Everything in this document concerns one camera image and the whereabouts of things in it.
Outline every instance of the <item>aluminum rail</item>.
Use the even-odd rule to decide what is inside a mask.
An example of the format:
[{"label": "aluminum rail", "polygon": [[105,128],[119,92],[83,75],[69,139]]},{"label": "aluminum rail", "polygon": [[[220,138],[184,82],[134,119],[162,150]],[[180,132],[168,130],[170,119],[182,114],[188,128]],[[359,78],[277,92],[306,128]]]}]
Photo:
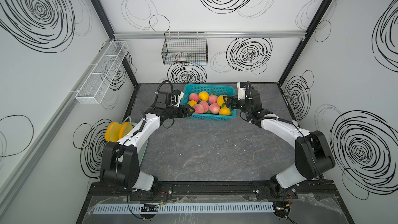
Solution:
[{"label": "aluminum rail", "polygon": [[303,30],[282,30],[282,31],[184,31],[184,32],[115,32],[115,39],[141,39],[141,38],[159,38],[164,39],[171,35],[172,38],[196,38],[197,33],[207,33],[207,38],[275,38],[275,37],[299,37],[304,38],[307,32]]}]

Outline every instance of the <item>yellow fruit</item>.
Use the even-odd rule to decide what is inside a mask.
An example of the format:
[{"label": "yellow fruit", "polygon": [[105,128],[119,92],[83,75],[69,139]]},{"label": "yellow fruit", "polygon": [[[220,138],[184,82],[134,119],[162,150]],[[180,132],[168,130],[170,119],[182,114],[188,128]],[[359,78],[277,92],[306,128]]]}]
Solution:
[{"label": "yellow fruit", "polygon": [[197,104],[197,102],[196,102],[196,101],[189,101],[188,104],[189,104],[191,107],[193,107],[194,105]]},{"label": "yellow fruit", "polygon": [[208,101],[209,100],[209,94],[205,91],[199,93],[199,99],[202,99],[202,101]]},{"label": "yellow fruit", "polygon": [[221,107],[222,106],[222,104],[224,104],[225,102],[224,102],[224,99],[222,98],[223,97],[223,95],[220,95],[219,97],[218,97],[218,99],[217,99],[217,104]]},{"label": "yellow fruit", "polygon": [[218,112],[219,115],[231,115],[231,110],[229,110],[228,107],[223,107],[220,109],[220,112]]}]

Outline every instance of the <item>floor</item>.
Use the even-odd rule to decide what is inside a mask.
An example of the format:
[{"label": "floor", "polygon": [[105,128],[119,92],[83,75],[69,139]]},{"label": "floor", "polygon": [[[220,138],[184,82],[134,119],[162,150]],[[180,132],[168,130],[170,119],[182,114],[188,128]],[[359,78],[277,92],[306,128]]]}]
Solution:
[{"label": "floor", "polygon": [[[292,119],[276,84],[253,86],[264,108]],[[157,87],[141,85],[132,109],[133,122],[139,122],[154,101]],[[174,85],[174,89],[183,91],[184,85]],[[153,132],[141,170],[159,181],[269,180],[293,162],[293,147],[239,116],[228,121],[177,118],[170,129],[161,126]]]}]

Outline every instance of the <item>black metal frame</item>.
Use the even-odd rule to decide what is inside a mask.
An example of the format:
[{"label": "black metal frame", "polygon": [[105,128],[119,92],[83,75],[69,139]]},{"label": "black metal frame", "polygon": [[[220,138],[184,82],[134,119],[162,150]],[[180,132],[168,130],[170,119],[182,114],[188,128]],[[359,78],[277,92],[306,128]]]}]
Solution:
[{"label": "black metal frame", "polygon": [[307,28],[307,34],[306,34],[304,40],[302,40],[298,44],[295,52],[293,53],[292,57],[290,58],[289,63],[287,64],[285,70],[283,71],[281,78],[279,79],[279,86],[280,87],[285,82],[287,76],[289,75],[289,73],[292,70],[293,66],[295,65],[297,59],[300,57],[302,51],[304,50],[304,48],[306,47],[307,43],[309,42],[312,34],[315,32],[316,27],[318,27],[319,22],[321,22],[321,19],[322,19],[323,15],[325,14],[327,9],[329,8],[329,6],[330,6],[332,1],[333,0],[323,0],[322,1],[320,7],[316,11],[316,14],[315,14],[314,18],[312,19],[310,25]]},{"label": "black metal frame", "polygon": [[[283,197],[275,198],[270,194],[268,187],[269,183],[270,181],[165,181],[158,182],[158,190],[166,191],[167,198],[171,201],[177,201],[177,198],[181,199],[185,195],[252,195],[257,200],[268,200],[274,203],[286,201],[286,199]],[[325,180],[324,182],[315,180],[303,181],[293,188],[290,188],[288,192],[293,199],[297,199],[298,194],[334,194],[341,207],[341,210],[344,212],[347,218],[348,223],[354,224],[354,221],[349,214],[348,209],[336,188],[336,185],[331,180]],[[156,197],[153,198],[151,194],[148,194],[145,191],[131,192],[122,187],[115,189],[114,191],[112,185],[102,182],[92,183],[76,224],[82,223],[92,197],[127,195],[130,196],[131,201],[140,201],[142,203],[160,203],[161,201],[165,200],[164,194],[157,194]]]},{"label": "black metal frame", "polygon": [[[100,0],[91,0],[93,7],[95,8],[98,17],[100,18],[103,27],[105,28],[105,31],[107,32],[109,38],[114,38],[114,31],[112,28],[112,25],[106,16],[106,13],[100,3]],[[321,18],[323,17],[324,13],[328,9],[329,5],[331,4],[332,0],[323,0],[321,3],[321,6],[319,7],[318,11],[315,14],[315,17],[311,21],[308,29],[307,29],[307,35],[306,38],[299,43],[297,46],[293,56],[291,57],[288,65],[286,66],[281,78],[279,79],[279,89],[281,90],[282,96],[285,99],[286,105],[289,109],[289,112],[294,119],[294,114],[292,112],[292,109],[289,107],[289,104],[286,101],[286,97],[281,89],[281,85],[283,82],[286,80],[287,76],[289,75],[291,69],[293,68],[295,62],[301,55],[302,51],[304,50],[304,47],[308,43],[310,37],[314,33],[317,25],[321,21]],[[130,116],[132,107],[134,105],[134,102],[137,98],[138,91],[140,89],[140,83],[137,82],[134,73],[132,72],[131,67],[129,66],[128,62],[126,60],[123,60],[122,62],[128,76],[130,77],[130,80],[135,88],[131,98],[130,102],[127,106],[125,116],[123,119],[125,119],[127,116]],[[168,192],[171,190],[171,194],[169,196],[169,199],[173,200],[174,196],[179,196],[181,197],[182,195],[222,195],[222,194],[228,194],[228,195],[242,195],[242,194],[253,194],[256,196],[257,199],[267,199],[273,202],[278,202],[278,201],[284,201],[283,199],[276,199],[271,196],[269,193],[268,185],[270,181],[192,181],[192,182],[177,182],[177,181],[169,181],[169,182],[158,182],[159,185],[159,190],[165,190]],[[336,196],[336,199],[343,210],[344,214],[347,217],[347,220],[350,224],[354,224],[353,219],[351,218],[346,205],[343,202],[343,199],[340,196],[340,193],[338,192],[335,184],[331,180],[325,180],[324,182],[320,181],[304,181],[301,182],[299,185],[294,186],[294,191],[292,189],[289,189],[289,193],[292,195],[293,198],[297,198],[297,194],[306,194],[306,193],[331,193]],[[90,201],[92,197],[94,196],[125,196],[127,195],[127,190],[124,188],[119,188],[113,191],[112,185],[107,185],[105,183],[97,182],[97,183],[92,183],[89,192],[87,193],[86,200],[83,204],[82,210],[79,214],[79,217],[77,219],[77,224],[82,223],[84,215],[87,211],[87,208],[90,204]],[[138,200],[141,202],[145,202],[145,200],[148,201],[148,196],[149,194],[144,191],[137,191],[137,192],[130,192],[131,194],[131,200]],[[164,198],[162,198],[161,195],[157,195],[155,199],[151,199],[150,202],[153,201],[162,201]]]}]

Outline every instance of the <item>black cable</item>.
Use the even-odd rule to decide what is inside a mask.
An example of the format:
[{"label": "black cable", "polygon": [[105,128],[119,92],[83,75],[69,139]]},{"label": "black cable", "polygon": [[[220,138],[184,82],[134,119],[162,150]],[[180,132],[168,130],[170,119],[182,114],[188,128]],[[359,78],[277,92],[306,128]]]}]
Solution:
[{"label": "black cable", "polygon": [[164,126],[164,121],[163,121],[163,123],[162,123],[162,126],[165,127],[166,129],[172,127],[172,126],[174,125],[174,118],[172,118],[172,119],[173,119],[173,122],[172,122],[172,124],[171,124],[169,127],[165,127],[165,126]]},{"label": "black cable", "polygon": [[246,122],[249,122],[247,119],[244,119],[244,118],[242,117],[242,112],[243,112],[243,111],[241,110],[241,111],[240,111],[240,114],[239,114],[240,118],[243,119],[243,120],[246,121]]},{"label": "black cable", "polygon": [[295,221],[293,221],[291,218],[289,218],[288,215],[287,215],[286,217],[287,217],[287,219],[288,219],[292,224],[297,224],[297,222],[295,222]]},{"label": "black cable", "polygon": [[172,93],[174,92],[172,82],[169,81],[169,80],[165,80],[165,81],[162,81],[162,82],[161,82],[161,84],[159,85],[158,89],[156,90],[156,93],[159,92],[160,88],[161,88],[166,82],[168,82],[168,83],[170,84],[170,87],[171,87],[171,89],[172,89]]},{"label": "black cable", "polygon": [[127,207],[129,208],[130,213],[131,213],[135,218],[141,219],[141,220],[144,219],[144,218],[142,218],[142,217],[136,216],[136,215],[131,211],[131,208],[130,208],[130,206],[129,206],[129,192],[127,192]]}]

